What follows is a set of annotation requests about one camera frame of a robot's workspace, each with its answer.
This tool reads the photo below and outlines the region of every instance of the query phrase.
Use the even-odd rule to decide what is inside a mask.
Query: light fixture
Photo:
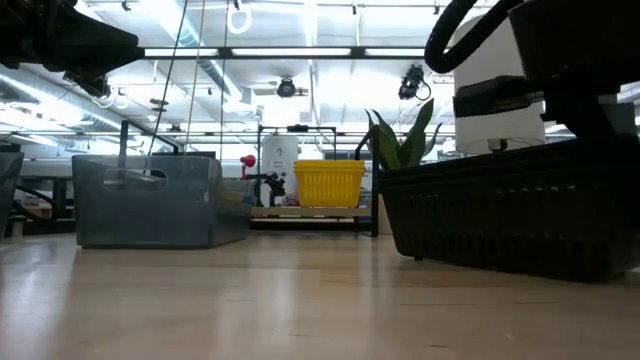
[[[69,122],[78,122],[81,121],[84,117],[84,111],[82,109],[79,109],[78,107],[71,105],[66,101],[58,101],[59,99],[56,96],[53,96],[42,90],[38,90],[32,86],[25,85],[2,74],[0,74],[0,80],[3,80],[9,85],[14,86],[40,100],[40,106],[38,107],[38,109],[45,116],[54,118],[64,117]]]
[[[365,56],[402,56],[402,57],[424,57],[423,48],[374,48],[365,49]]]
[[[20,140],[34,142],[40,145],[47,145],[47,146],[54,146],[54,147],[58,146],[58,144],[53,140],[40,135],[29,135],[29,136],[13,135],[13,137]]]
[[[243,48],[232,49],[236,56],[349,56],[349,48]]]
[[[233,15],[244,13],[244,24],[241,27],[237,28],[233,25]],[[227,29],[230,33],[238,35],[246,32],[251,27],[251,8],[249,5],[242,4],[241,0],[235,0],[234,6],[229,6],[229,10],[227,11]]]
[[[173,57],[174,49],[172,48],[146,48],[144,55],[146,57]],[[193,56],[218,56],[218,49],[198,49],[198,48],[177,48],[175,49],[175,57],[193,57]]]

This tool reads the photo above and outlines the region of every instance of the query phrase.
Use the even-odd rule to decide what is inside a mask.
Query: black crate
[[[603,281],[640,264],[640,144],[563,143],[384,172],[398,251]]]

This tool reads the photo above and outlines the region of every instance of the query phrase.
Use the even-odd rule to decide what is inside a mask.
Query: fluorescent light
[[[349,56],[349,48],[244,48],[232,49],[237,56]]]
[[[366,56],[415,56],[415,57],[423,57],[424,56],[424,49],[377,48],[377,49],[365,49],[364,54]]]
[[[175,49],[176,57],[190,57],[190,56],[217,56],[218,49],[197,49],[197,48],[188,48],[188,49]],[[173,55],[173,49],[171,48],[150,48],[144,49],[145,56],[163,56],[163,57],[171,57]]]
[[[548,128],[545,129],[545,133],[551,134],[551,133],[558,132],[558,131],[563,131],[563,130],[567,130],[567,127],[562,125],[562,124],[551,125],[551,126],[549,126]]]
[[[13,135],[14,138],[20,139],[20,140],[25,140],[25,141],[31,141],[34,142],[36,144],[41,144],[41,145],[47,145],[47,146],[58,146],[57,143],[55,143],[53,140],[48,139],[46,137],[40,136],[40,135],[29,135],[27,136],[20,136],[20,135]]]

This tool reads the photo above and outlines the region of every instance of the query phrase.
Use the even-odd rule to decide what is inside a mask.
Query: green leaf
[[[429,122],[431,121],[431,117],[433,117],[433,100],[434,99],[427,101],[427,103],[420,108],[418,116],[416,117],[416,122],[413,124],[409,133],[419,131],[424,134],[424,131],[427,129],[427,125],[429,125]]]
[[[395,137],[390,137],[384,131],[380,131],[380,165],[385,170],[399,169],[401,167],[393,140],[397,142]]]
[[[431,121],[431,117],[433,116],[433,99],[427,101],[426,104],[422,106],[418,116],[416,117],[416,122],[409,130],[409,134],[407,134],[407,140],[400,146],[400,150],[398,150],[398,159],[402,167],[413,167],[419,166],[420,160],[424,157],[424,154],[427,150],[427,144],[425,139],[424,131],[429,125]]]
[[[398,149],[400,148],[400,144],[398,143],[398,137],[396,136],[396,133],[393,131],[393,129],[391,128],[391,126],[389,126],[389,124],[387,124],[383,119],[382,116],[380,116],[380,114],[371,109],[371,111],[373,111],[373,113],[376,115],[376,117],[378,118],[378,124],[380,124],[380,132],[381,133],[385,133],[389,136],[390,139],[392,139],[393,141],[393,147],[396,151],[398,151]]]
[[[398,160],[404,167],[419,166],[426,148],[424,133],[412,132],[398,151]]]
[[[431,153],[433,151],[433,148],[436,146],[436,140],[438,138],[438,133],[440,132],[440,127],[443,124],[440,123],[438,124],[438,127],[436,127],[436,131],[433,133],[433,137],[431,138],[431,140],[429,140],[429,143],[427,144],[425,150],[424,150],[424,156],[429,155],[429,153]]]

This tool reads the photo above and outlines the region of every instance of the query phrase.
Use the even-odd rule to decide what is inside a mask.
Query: ceiling light
[[[13,137],[20,140],[31,141],[36,144],[47,145],[47,146],[58,146],[58,144],[53,140],[40,135],[29,135],[29,136],[13,135]]]
[[[244,48],[232,49],[236,56],[349,56],[349,48]]]
[[[424,49],[422,48],[376,48],[365,49],[365,56],[408,56],[408,57],[424,57]]]
[[[144,49],[146,57],[173,57],[174,49],[172,48],[147,48]],[[198,48],[177,48],[175,49],[175,57],[192,57],[192,56],[217,56],[218,49],[198,49]]]
[[[235,25],[233,25],[233,15],[240,13],[244,13],[244,24],[242,24],[241,27],[237,28]],[[227,29],[230,33],[238,35],[246,32],[247,30],[249,30],[249,27],[251,27],[251,21],[251,9],[249,5],[244,5],[242,4],[242,1],[236,0],[235,6],[229,6],[229,9],[227,11]]]

